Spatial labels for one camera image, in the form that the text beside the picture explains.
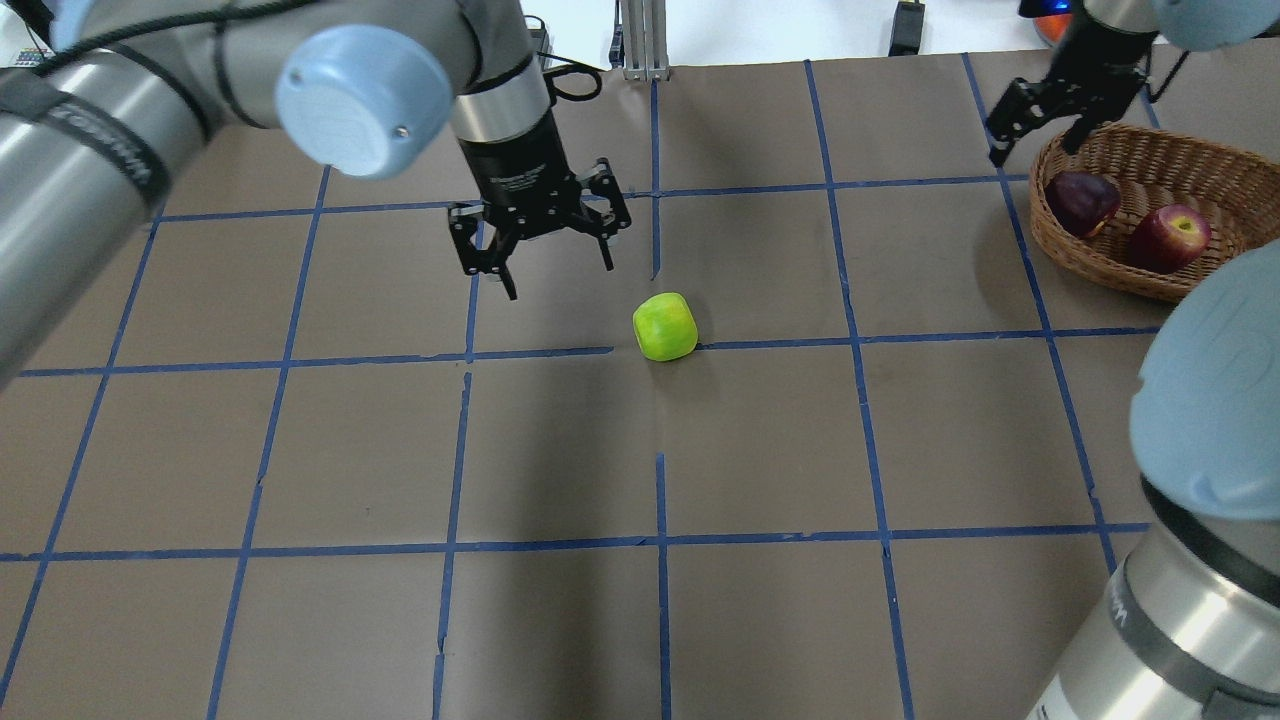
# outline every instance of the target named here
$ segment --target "dark red apple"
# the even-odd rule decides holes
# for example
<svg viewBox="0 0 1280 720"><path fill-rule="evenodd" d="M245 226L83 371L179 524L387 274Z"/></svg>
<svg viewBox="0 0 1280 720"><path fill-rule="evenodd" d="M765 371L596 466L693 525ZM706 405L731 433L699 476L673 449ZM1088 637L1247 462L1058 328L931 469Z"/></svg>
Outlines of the dark red apple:
<svg viewBox="0 0 1280 720"><path fill-rule="evenodd" d="M1093 173L1066 172L1044 187L1044 200L1062 229L1075 237L1093 237L1120 210L1120 191Z"/></svg>
<svg viewBox="0 0 1280 720"><path fill-rule="evenodd" d="M1129 264L1153 273L1176 273L1208 247L1208 220L1187 205L1152 210L1129 236Z"/></svg>

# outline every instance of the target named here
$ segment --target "grid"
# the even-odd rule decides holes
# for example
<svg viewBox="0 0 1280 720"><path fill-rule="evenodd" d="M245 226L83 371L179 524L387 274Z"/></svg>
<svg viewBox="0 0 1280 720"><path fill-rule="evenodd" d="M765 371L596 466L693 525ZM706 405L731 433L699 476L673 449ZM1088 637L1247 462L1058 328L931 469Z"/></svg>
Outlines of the grid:
<svg viewBox="0 0 1280 720"><path fill-rule="evenodd" d="M978 88L978 83L973 72L973 65L970 63L970 59L968 55L963 55L961 59L969 79L970 90L973 92L973 100L974 100L973 110L978 113L979 117L986 117L984 99L982 97L982 94ZM1138 533L1144 530L1147 525L1144 523L1115 524L1115 523L1108 523L1105 518L1102 505L1093 492L1094 487L1089 465L1089 457L1084 439L1080 433L1079 421L1071 400L1071 391L1062 369L1062 361L1057 348L1057 340L1065 337L1152 334L1156 331L1158 331L1158 328L1155 327L1103 327L1103 328L1087 328L1087 329L1053 328L1050 315L1046 310L1044 299L1041 293L1039 283L1036 277L1036 270L1032 266L1028 245L1023 236L1018 218L1018 210L1015 208L1010 192L1010 182L1024 181L1027 179L1025 176L1011 176L1006 174L1001 169L997 169L996 173L991 176L918 178L918 179L901 179L901 181L836 182L833 179L833 173L832 173L831 154L828 150L822 101L819 97L817 82L814 79L813 65L809 61L805 61L804 68L808 82L808 92L812 100L813 122L815 123L817 127L818 141L822 151L824 182L808 183L808 184L762 186L762 187L667 190L667 191L660 190L660 174L659 174L660 137L659 137L659 123L658 123L660 85L654 83L650 86L650 94L649 94L653 184L652 190L648 192L628 193L628 199L632 201L649 199L650 201L650 209L653 217L653 273L654 277L657 277L662 269L662 228L659 222L659 206L663 199L681 197L681 196L701 196L701 195L749 195L749 193L773 193L773 192L797 192L797 191L826 192L827 205L829 211L829 222L836 243L835 250L838 265L837 270L841 284L841 297L844 302L844 315L849 331L847 336L778 340L778 341L716 342L716 343L700 345L699 351L719 352L719 351L753 350L753 348L794 348L794 347L818 347L818 346L846 346L850 348L855 379L856 379L856 396L861 414L864 441L867 446L867 456L870 469L872 493L874 498L876 520L877 520L876 529L846 530L846 532L818 532L818 533L736 533L736 534L684 534L684 536L669 534L667 528L666 456L662 452L659 452L654 462L654 483L657 492L657 507L655 507L657 533L653 536L582 538L582 539L563 539L563 541L534 541L534 542L488 542L488 541L460 542L458 515L463 492L463 461L466 455L467 425L468 425L468 413L470 413L470 401L472 389L472 374L467 372L463 377L462 387L457 388L461 392L461 397L458 406L457 445L456 445L456 455L453 462L453 484L452 484L449 516L448 516L449 518L448 536L445 542L408 543L408 544L365 544L365 546L338 546L338 547L333 546L255 547L253 534L255 534L255 525L257 520L259 507L262 497L262 479L266 477L266 471L271 460L271 448L275 439L276 424L279 420L283 398L287 391L289 372L292 369L338 366L338 365L416 364L416 363L466 363L467 365L471 365L475 363L485 363L490 360L608 355L614 350L613 347L571 347L571 348L536 350L536 351L512 350L512 351L477 352L475 350L475 325L476 325L479 278L471 278L470 302L467 309L466 350L462 354L442 354L431 356L389 355L389 356L362 356L362 357L352 356L352 357L317 357L317 359L294 357L293 345L297 334L298 318L302 309L302 301L306 292L311 255L315 246L316 231L325 215L339 214L339 213L379 213L379 211L394 211L406 209L430 209L430 208L443 208L448 205L448 202L413 202L413 204L325 208L325 193L328 190L329 177L330 177L329 168L325 168L320 181L320 188L316 196L315 205L310 209L282 209L282 210L266 210L266 211L218 213L218 214L198 214L198 215L165 215L161 211L160 217L157 217L151 225L150 234L147 237L146 246L142 251L142 256L138 263L137 272L133 278L133 284L131 287L128 300L125 301L124 311L122 314L119 325L116 328L116 333L106 364L102 366L91 366L91 368L38 369L23 373L23 377L91 375L91 377L100 377L100 382L92 401L88 418L84 423L84 429L83 433L81 434L79 445L76 451L76 457L72 464L65 489L61 495L58 511L52 527L49 530L47 541L45 543L44 550L38 553L29 553L29 555L24 553L0 555L0 562L37 564L35 582L32 584L22 615L17 637L8 655L4 676L3 679L0 679L0 706L3 706L4 703L5 694L9 689L9 684L13 678L14 667L19 660L23 641L28 625L31 623L32 612L40 598L45 573L50 566L50 564L64 562L64 561L163 560L163 559L236 559L237 560L234 584L232 587L230 602L227 609L221 643L218 653L216 670L212 678L212 685L209 697L209 707L206 714L206 717L209 720L212 720L218 716L218 707L224 679L224 671L227 666L227 657L232 647L232 643L234 642L237 610L239 606L239 597L244 582L244 574L250 559L256 559L256 557L298 557L298 556L339 556L339 555L356 556L356 555L397 555L397 553L442 555L444 557L444 574L442 583L440 612L439 612L438 635L436 635L438 655L435 657L433 669L433 683L434 683L433 717L440 716L444 670L447 665L447 656L444 652L444 647L449 628L454 560L458 553L536 552L536 551L554 551L554 550L584 550L584 548L609 548L609 547L635 547L635 546L655 547L658 552L658 575L659 575L658 606L659 606L660 626L658 630L660 638L659 648L660 648L660 688L662 688L660 698L655 700L660 702L662 716L664 720L671 719L673 715L672 697L671 697L671 621L669 621L669 609L668 609L668 548L669 547L695 546L695 544L733 544L733 543L813 543L813 542L879 543L883 551L881 553L881 557L882 557L884 585L887 593L886 600L888 607L888 623L891 626L893 651L897 664L897 678L900 684L902 708L905 712L905 717L909 720L915 717L915 711L911 701L909 662L908 662L905 643L902 639L902 618L900 616L897 605L897 591L896 591L893 557L892 557L893 541L924 539L924 538L1097 536L1100 539L1100 546L1103 557L1107 562L1107 568L1108 570L1114 570L1116 561L1115 561L1115 552L1111 547L1110 536L1112 533ZM1143 99L1143 106L1152 124L1155 127L1158 127L1158 119L1156 118L1155 110L1151 108L1148 102L1146 102L1146 99ZM850 296L850 279L844 254L841 218L836 202L836 191L847 188L859 188L859 187L895 187L895 186L963 184L963 183L993 183L1000 186L1005 206L1009 214L1009 220L1011 223L1014 234L1018 241L1023 268L1025 270L1025 279L1036 302L1036 310L1041 325L1039 329L1009 331L1009 332L892 334L892 336L860 334L858 325L856 307L854 306L854 302ZM116 364L116 357L119 355L124 332L128 327L134 301L137 299L140 286L142 283L143 275L147 269L156 233L161 227L161 224L193 222L193 220L216 220L216 219L262 218L262 217L285 217L285 215L310 217L310 229L307 234L305 251L302 255L301 268L298 270L288 333L285 336L284 348L279 359L259 359L259 360L243 360L243 361L229 361L229 363L192 363L192 364L174 364L174 365ZM1001 341L1001 340L1029 340L1029 338L1038 338L1044 341L1046 350L1052 363L1059 392L1061 395L1062 410L1070 425L1071 437L1075 445L1076 457L1084 478L1085 483L1084 491L1087 492L1092 505L1093 523L1075 524L1075 525L975 527L975 528L936 528L936 529L892 528L888 523L884 495L881 487L879 461L877 459L877 446L876 446L874 413L873 413L873 404L868 398L867 379L864 375L863 347L867 345L876 345L876 343L928 343L928 342ZM131 551L131 550L56 551L55 550L63 519L68 509L68 503L70 502L72 493L76 489L76 480L79 474L79 468L83 462L86 448L88 447L90 439L92 437L95 421L97 419L99 411L102 405L102 398L106 393L106 389L113 377L129 375L129 374L151 374L151 373L191 373L191 372L219 372L219 370L244 370L244 369L275 370L278 372L278 380L276 380L274 402L271 405L271 411L270 411L270 420L268 423L266 436L262 442L261 459L257 473L259 482L253 489L252 500L248 509L248 515L244 523L243 539L239 547L169 548L169 550L152 550L152 551Z"/></svg>

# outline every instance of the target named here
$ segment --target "green apple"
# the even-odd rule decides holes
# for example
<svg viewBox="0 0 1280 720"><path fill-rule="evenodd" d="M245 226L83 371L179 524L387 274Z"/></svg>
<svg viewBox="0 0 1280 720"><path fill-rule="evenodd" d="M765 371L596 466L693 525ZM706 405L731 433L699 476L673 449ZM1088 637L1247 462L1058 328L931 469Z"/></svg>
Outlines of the green apple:
<svg viewBox="0 0 1280 720"><path fill-rule="evenodd" d="M657 363L684 357L698 346L698 325L689 304L678 292L645 300L631 316L640 352Z"/></svg>

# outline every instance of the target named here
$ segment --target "label on robot arm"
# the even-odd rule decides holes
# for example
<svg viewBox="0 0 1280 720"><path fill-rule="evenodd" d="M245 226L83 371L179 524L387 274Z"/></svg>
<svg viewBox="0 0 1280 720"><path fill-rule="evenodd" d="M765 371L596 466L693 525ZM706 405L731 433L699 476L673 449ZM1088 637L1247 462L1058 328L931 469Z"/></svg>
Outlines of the label on robot arm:
<svg viewBox="0 0 1280 720"><path fill-rule="evenodd" d="M1080 716L1071 710L1071 705L1066 702L1060 676L1053 675L1048 688L1036 701L1036 708L1027 716L1027 720L1080 720Z"/></svg>

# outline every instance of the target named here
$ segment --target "basket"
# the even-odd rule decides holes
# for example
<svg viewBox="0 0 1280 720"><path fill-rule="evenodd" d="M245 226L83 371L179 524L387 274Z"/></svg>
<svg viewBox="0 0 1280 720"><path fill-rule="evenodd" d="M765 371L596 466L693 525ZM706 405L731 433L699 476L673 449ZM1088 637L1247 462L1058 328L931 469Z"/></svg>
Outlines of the basket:
<svg viewBox="0 0 1280 720"><path fill-rule="evenodd" d="M1125 124L1094 132L1079 152L1068 155L1062 135L1032 165L1032 237L1055 263L1080 277L1178 302L1228 260L1280 236L1280 165L1261 155ZM1044 200L1044 186L1064 170L1100 174L1120 190L1120 211L1092 238L1064 231ZM1133 229L1149 211L1174 202L1208 220L1212 240L1204 254L1167 275L1126 265Z"/></svg>

